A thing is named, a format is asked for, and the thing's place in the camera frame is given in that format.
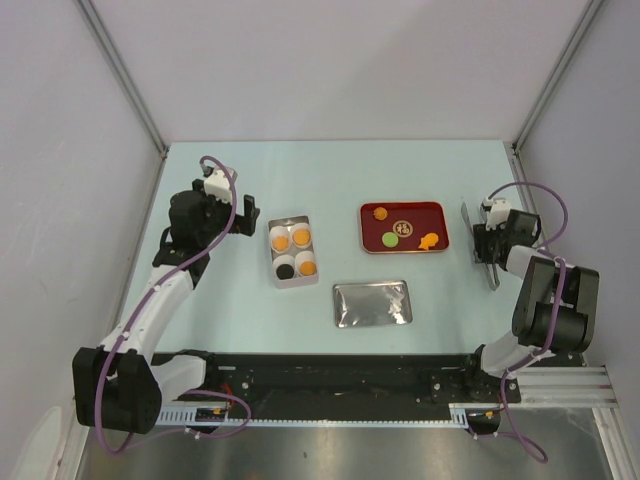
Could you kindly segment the metal tongs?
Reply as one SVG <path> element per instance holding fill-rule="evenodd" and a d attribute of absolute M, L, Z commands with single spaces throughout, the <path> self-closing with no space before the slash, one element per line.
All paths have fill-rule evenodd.
<path fill-rule="evenodd" d="M 483 268 L 485 279 L 491 291 L 496 291 L 500 286 L 500 280 L 497 272 L 497 267 L 495 264 L 486 264 L 483 263 L 475 249 L 475 237 L 473 234 L 473 224 L 471 222 L 471 218 L 469 215 L 469 211 L 465 202 L 462 203 L 460 208 L 460 213 L 466 229 L 468 230 L 471 236 L 471 252 L 473 257 L 473 262 L 475 265 Z"/>

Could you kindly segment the orange flower cookie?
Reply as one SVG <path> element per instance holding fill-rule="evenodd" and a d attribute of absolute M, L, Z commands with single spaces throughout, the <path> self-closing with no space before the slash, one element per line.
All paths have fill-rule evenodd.
<path fill-rule="evenodd" d="M 271 245 L 276 252 L 286 252 L 290 247 L 290 240 L 286 236 L 277 236 L 272 239 Z"/>

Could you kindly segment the orange round cookie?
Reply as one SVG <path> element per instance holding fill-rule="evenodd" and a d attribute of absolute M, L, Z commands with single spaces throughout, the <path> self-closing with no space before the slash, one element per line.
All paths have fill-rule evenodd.
<path fill-rule="evenodd" d="M 292 234 L 292 239 L 297 246 L 304 248 L 311 242 L 310 231 L 308 229 L 298 229 Z"/>
<path fill-rule="evenodd" d="M 317 273 L 317 266 L 314 261 L 307 260 L 299 264 L 299 273 L 302 276 L 313 276 Z"/>

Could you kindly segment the black round cookie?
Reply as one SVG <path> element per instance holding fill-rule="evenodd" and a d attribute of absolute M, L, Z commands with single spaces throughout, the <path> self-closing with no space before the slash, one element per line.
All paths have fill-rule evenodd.
<path fill-rule="evenodd" d="M 276 267 L 276 276 L 279 280 L 288 280 L 295 277 L 295 268 L 290 264 L 280 264 Z"/>

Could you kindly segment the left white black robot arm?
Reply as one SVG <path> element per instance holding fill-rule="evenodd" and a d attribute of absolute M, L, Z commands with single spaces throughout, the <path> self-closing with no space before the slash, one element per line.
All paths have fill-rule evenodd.
<path fill-rule="evenodd" d="M 170 224 L 138 304 L 99 346 L 82 347 L 73 358 L 80 424 L 146 434 L 167 402 L 188 391 L 202 400 L 219 392 L 221 376 L 202 357 L 177 354 L 159 366 L 152 359 L 178 307 L 202 279 L 211 249 L 228 234 L 255 233 L 255 200 L 237 199 L 235 180 L 234 170 L 216 168 L 171 197 Z"/>

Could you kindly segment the white paper cup back left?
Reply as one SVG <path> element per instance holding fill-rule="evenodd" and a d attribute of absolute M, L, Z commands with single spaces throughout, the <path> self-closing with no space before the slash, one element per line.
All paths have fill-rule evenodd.
<path fill-rule="evenodd" d="M 288 238 L 289 238 L 289 240 L 290 240 L 290 247 L 291 247 L 291 236 L 290 236 L 290 231 L 289 231 L 289 229 L 288 229 L 287 227 L 285 227 L 285 226 L 274 226 L 274 227 L 273 227 L 273 228 L 271 228 L 271 229 L 270 229 L 270 231 L 269 231 L 269 241 L 270 241 L 270 246 L 271 246 L 272 251 L 273 251 L 273 252 L 275 252 L 276 254 L 284 254 L 284 253 L 286 253 L 286 252 L 290 249 L 290 247 L 289 247 L 289 249 L 288 249 L 286 252 L 281 252 L 281 253 L 274 251 L 274 250 L 273 250 L 273 248 L 272 248 L 272 245 L 271 245 L 272 239 L 273 239 L 274 237 L 277 237 L 277 236 L 286 236 L 286 237 L 288 237 Z"/>

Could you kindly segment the white paper cup front left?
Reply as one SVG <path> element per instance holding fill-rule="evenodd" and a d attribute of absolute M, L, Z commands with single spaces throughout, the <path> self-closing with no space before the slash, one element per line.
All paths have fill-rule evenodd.
<path fill-rule="evenodd" d="M 284 281 L 284 280 L 279 280 L 276 276 L 276 267 L 279 266 L 280 264 L 290 264 L 295 268 L 295 258 L 291 255 L 280 255 L 280 256 L 277 256 L 273 261 L 272 266 L 273 266 L 275 278 L 278 281 Z"/>

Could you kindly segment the white paper cup back right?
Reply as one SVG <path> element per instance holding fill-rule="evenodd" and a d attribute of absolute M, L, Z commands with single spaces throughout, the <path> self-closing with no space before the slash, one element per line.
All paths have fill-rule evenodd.
<path fill-rule="evenodd" d="M 304 248 L 301 248 L 301 247 L 297 246 L 297 245 L 294 243 L 293 239 L 292 239 L 292 234 L 293 234 L 296 230 L 298 230 L 298 229 L 308 229 L 308 230 L 310 231 L 310 234 L 311 234 L 311 242 L 310 242 L 308 245 L 306 245 Z M 291 236 L 291 240 L 292 240 L 293 244 L 294 244 L 297 248 L 299 248 L 299 249 L 307 249 L 307 248 L 309 248 L 309 247 L 311 246 L 311 244 L 312 244 L 312 233 L 311 233 L 311 227 L 310 227 L 310 225 L 309 225 L 308 223 L 306 223 L 306 222 L 301 222 L 301 223 L 297 223 L 297 224 L 293 225 L 293 226 L 291 227 L 291 230 L 290 230 L 290 236 Z"/>

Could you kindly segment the orange fish cookie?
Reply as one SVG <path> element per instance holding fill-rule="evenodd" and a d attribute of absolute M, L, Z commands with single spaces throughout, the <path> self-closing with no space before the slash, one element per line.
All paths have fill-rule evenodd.
<path fill-rule="evenodd" d="M 418 249 L 423 251 L 433 250 L 437 246 L 438 242 L 439 242 L 439 236 L 436 233 L 434 232 L 427 233 L 425 236 L 423 236 L 420 239 Z"/>

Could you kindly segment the white paper cup front right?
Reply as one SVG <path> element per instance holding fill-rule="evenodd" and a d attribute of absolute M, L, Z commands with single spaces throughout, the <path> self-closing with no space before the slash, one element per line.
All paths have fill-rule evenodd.
<path fill-rule="evenodd" d="M 302 263 L 303 261 L 307 261 L 307 260 L 311 260 L 311 261 L 314 261 L 316 263 L 315 254 L 310 250 L 301 251 L 296 255 L 296 257 L 295 257 L 295 268 L 296 268 L 296 274 L 297 274 L 298 277 L 311 277 L 311 276 L 302 276 L 299 273 L 299 264 Z"/>

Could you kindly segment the red lacquer tray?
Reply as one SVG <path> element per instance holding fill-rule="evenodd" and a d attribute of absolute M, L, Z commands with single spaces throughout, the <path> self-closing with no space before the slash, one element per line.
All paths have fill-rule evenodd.
<path fill-rule="evenodd" d="M 377 207 L 388 210 L 384 221 L 377 221 L 373 211 Z M 360 237 L 362 248 L 369 254 L 440 253 L 449 248 L 450 238 L 444 210 L 437 202 L 371 202 L 360 207 Z M 399 237 L 395 248 L 386 248 L 381 237 L 394 232 Z M 430 251 L 419 250 L 420 239 L 427 233 L 439 236 L 437 246 Z"/>

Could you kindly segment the aluminium frame rail right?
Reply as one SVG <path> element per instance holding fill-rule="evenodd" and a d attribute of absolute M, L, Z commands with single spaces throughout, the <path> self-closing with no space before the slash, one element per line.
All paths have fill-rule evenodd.
<path fill-rule="evenodd" d="M 605 367 L 535 367 L 517 375 L 516 408 L 615 408 Z"/>

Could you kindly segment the aluminium corner post right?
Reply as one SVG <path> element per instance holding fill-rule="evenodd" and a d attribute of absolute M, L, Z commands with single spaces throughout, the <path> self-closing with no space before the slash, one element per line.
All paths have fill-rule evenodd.
<path fill-rule="evenodd" d="M 582 44 L 586 41 L 596 19 L 607 4 L 608 1 L 606 0 L 589 0 L 586 3 L 576 25 L 571 30 L 567 42 L 562 48 L 547 79 L 545 80 L 541 91 L 529 110 L 524 123 L 511 143 L 511 147 L 515 152 L 521 151 L 525 146 L 529 136 L 539 123 L 546 108 L 552 100 L 555 91 L 561 84 L 564 76 L 567 74 L 569 67 L 573 63 Z"/>

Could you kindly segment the aluminium corner post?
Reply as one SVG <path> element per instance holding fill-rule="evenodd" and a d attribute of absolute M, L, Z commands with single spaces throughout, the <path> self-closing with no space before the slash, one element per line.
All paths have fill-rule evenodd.
<path fill-rule="evenodd" d="M 139 120 L 143 130 L 151 141 L 161 159 L 166 157 L 168 145 L 163 139 L 160 129 L 154 121 L 126 62 L 118 48 L 112 34 L 102 18 L 95 3 L 91 0 L 75 0 L 84 22 L 110 68 L 116 82 L 119 84 L 125 99 L 131 106 L 134 115 Z"/>
<path fill-rule="evenodd" d="M 524 123 L 511 143 L 511 147 L 515 152 L 521 151 L 525 146 L 529 136 L 539 123 L 546 108 L 552 100 L 555 91 L 561 84 L 564 76 L 567 74 L 569 67 L 573 63 L 582 44 L 586 41 L 596 19 L 607 4 L 608 1 L 606 0 L 589 0 L 586 3 L 576 25 L 571 30 L 567 42 L 562 48 L 547 79 L 545 80 L 541 91 L 529 110 Z"/>

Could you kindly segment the aluminium corner post left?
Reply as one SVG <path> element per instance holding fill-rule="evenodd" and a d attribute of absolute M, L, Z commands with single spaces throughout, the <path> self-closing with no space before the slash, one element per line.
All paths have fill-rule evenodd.
<path fill-rule="evenodd" d="M 84 22 L 110 68 L 116 82 L 119 84 L 125 99 L 131 106 L 134 115 L 139 120 L 143 130 L 151 141 L 161 159 L 166 157 L 168 145 L 163 139 L 160 129 L 154 121 L 126 62 L 118 48 L 112 34 L 102 18 L 95 3 L 91 0 L 75 0 Z"/>

